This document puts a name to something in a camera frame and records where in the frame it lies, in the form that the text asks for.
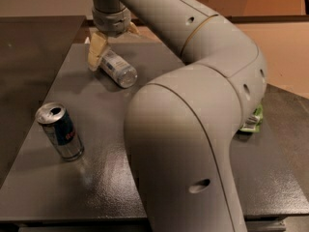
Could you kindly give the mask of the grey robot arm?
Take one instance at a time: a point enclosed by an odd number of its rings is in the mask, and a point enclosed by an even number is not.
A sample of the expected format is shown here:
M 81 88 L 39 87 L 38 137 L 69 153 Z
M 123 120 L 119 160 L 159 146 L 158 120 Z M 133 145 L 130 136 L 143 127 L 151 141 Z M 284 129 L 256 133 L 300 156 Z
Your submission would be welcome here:
M 124 122 L 153 232 L 247 232 L 230 145 L 266 91 L 260 48 L 196 0 L 93 2 L 100 32 L 117 37 L 136 15 L 183 62 L 135 94 Z

